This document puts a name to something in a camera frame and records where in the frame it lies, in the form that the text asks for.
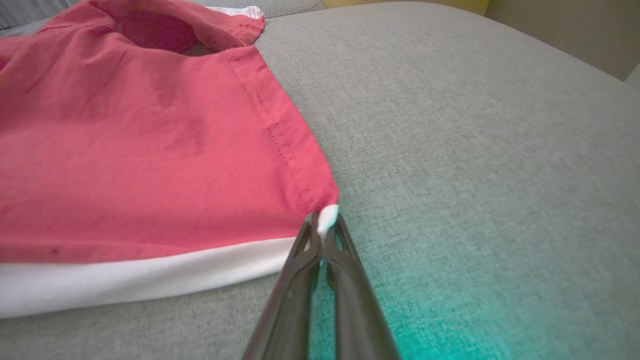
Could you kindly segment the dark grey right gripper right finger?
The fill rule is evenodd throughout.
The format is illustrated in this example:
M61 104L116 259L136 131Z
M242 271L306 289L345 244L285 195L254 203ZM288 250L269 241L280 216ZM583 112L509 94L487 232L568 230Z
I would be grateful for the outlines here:
M341 215L327 233L323 255L334 293L335 358L399 360L396 342Z

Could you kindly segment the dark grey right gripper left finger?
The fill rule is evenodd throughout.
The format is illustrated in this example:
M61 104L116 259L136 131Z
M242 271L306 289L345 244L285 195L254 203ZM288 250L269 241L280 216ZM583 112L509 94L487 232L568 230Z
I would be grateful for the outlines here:
M311 303L322 244L317 213L307 214L243 353L244 360L306 360Z

